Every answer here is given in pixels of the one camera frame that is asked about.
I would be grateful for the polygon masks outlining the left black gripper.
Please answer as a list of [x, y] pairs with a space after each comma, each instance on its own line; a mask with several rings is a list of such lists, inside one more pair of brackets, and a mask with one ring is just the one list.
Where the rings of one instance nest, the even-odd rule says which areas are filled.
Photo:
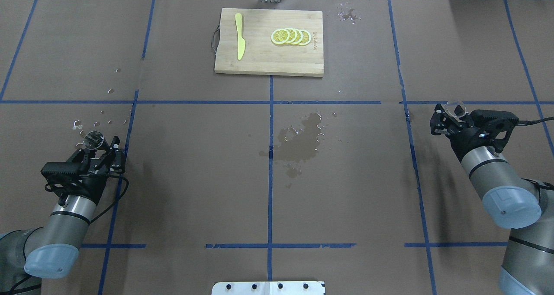
[[94, 150], [77, 149], [65, 162], [48, 162], [40, 173], [47, 180], [45, 189], [58, 198], [70, 195], [82, 198], [101, 198], [109, 173], [126, 172], [127, 154], [119, 144], [121, 139], [113, 137], [111, 143], [101, 136], [97, 150], [103, 155], [95, 158]]

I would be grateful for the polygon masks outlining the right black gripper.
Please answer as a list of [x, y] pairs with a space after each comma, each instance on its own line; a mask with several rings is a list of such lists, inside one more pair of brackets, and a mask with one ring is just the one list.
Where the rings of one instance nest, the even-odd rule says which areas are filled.
[[451, 115], [446, 113], [442, 104], [437, 104], [431, 116], [431, 134], [434, 136], [450, 136], [451, 148], [458, 161], [479, 147], [492, 147], [496, 153], [504, 151], [510, 136], [520, 121], [511, 112], [499, 110], [454, 110], [455, 127], [460, 129], [451, 133], [453, 125]]

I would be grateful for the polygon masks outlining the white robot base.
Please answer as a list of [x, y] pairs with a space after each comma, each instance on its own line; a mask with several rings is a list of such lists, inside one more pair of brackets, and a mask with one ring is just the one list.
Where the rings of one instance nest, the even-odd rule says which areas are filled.
[[212, 295], [326, 295], [320, 281], [249, 281], [218, 282]]

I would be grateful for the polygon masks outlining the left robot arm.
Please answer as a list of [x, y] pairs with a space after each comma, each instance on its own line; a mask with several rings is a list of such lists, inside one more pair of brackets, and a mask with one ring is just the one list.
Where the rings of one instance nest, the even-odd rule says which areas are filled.
[[64, 162], [41, 169], [45, 190], [57, 196], [43, 227], [13, 230], [1, 235], [1, 293], [39, 295], [43, 279], [62, 279], [73, 268], [107, 181], [123, 178], [126, 151], [118, 136], [107, 143], [99, 131], [89, 132], [83, 147]]

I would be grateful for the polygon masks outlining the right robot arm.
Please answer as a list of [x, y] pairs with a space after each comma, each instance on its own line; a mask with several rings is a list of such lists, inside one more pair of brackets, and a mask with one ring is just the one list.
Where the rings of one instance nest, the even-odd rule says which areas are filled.
[[435, 106], [431, 134], [445, 135], [494, 223], [510, 230], [499, 288], [505, 295], [554, 292], [553, 185], [521, 178], [502, 152], [515, 127], [537, 124], [500, 110]]

